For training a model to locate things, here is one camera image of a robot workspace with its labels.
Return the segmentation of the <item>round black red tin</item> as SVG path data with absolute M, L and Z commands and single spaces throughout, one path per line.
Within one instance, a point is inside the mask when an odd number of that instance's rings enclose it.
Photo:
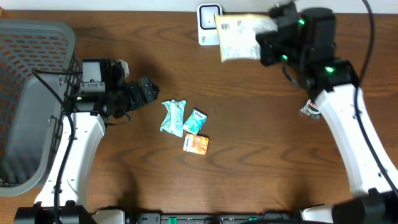
M 306 104 L 300 109 L 300 112 L 314 119 L 315 121 L 318 121 L 321 116 L 321 112 L 318 110 L 317 105 L 312 100 L 308 100 Z

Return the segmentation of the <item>orange small snack pack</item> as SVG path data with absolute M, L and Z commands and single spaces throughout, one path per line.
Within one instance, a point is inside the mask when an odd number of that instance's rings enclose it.
M 186 134 L 183 150 L 199 155 L 205 155 L 208 149 L 209 139 L 204 136 Z

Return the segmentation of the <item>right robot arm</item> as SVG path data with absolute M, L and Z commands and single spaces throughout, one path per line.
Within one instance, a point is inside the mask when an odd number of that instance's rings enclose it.
M 260 61 L 284 63 L 325 119 L 343 159 L 352 199 L 304 208 L 292 223 L 396 223 L 397 169 L 364 103 L 363 73 L 335 55 L 336 16 L 325 7 L 298 12 L 294 2 L 272 7 L 277 30 L 256 35 Z

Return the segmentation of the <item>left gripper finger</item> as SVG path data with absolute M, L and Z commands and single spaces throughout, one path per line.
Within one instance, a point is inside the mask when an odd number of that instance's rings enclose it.
M 149 104 L 155 101 L 158 98 L 159 92 L 158 91 L 143 91 L 144 95 L 144 103 Z
M 148 77 L 141 77 L 140 82 L 142 85 L 142 89 L 146 96 L 158 96 L 160 92 L 160 88 L 154 82 L 150 81 Z

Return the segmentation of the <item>large white snack bag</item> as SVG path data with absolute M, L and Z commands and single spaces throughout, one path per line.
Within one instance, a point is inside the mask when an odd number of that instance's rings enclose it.
M 278 30 L 275 20 L 260 14 L 216 15 L 215 22 L 222 62 L 259 60 L 260 45 L 256 35 Z

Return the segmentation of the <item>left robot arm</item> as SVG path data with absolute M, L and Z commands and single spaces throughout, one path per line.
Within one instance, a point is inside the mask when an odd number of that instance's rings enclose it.
M 147 77 L 139 81 L 82 82 L 68 97 L 63 135 L 49 177 L 33 206 L 20 207 L 14 223 L 132 223 L 118 207 L 94 214 L 86 209 L 86 194 L 97 147 L 110 116 L 120 118 L 155 101 L 159 87 Z

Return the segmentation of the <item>small teal tissue pack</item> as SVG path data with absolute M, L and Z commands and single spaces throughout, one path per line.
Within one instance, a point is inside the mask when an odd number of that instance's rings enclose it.
M 197 135 L 207 120 L 207 115 L 193 109 L 192 114 L 188 117 L 186 122 L 183 124 L 183 130 L 190 134 Z

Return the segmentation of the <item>teal white tissue pack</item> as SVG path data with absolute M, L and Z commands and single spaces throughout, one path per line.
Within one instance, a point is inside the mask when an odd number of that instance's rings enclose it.
M 166 131 L 181 138 L 183 136 L 183 119 L 186 101 L 170 100 L 164 101 L 162 104 L 165 106 L 167 114 L 160 126 L 160 132 Z

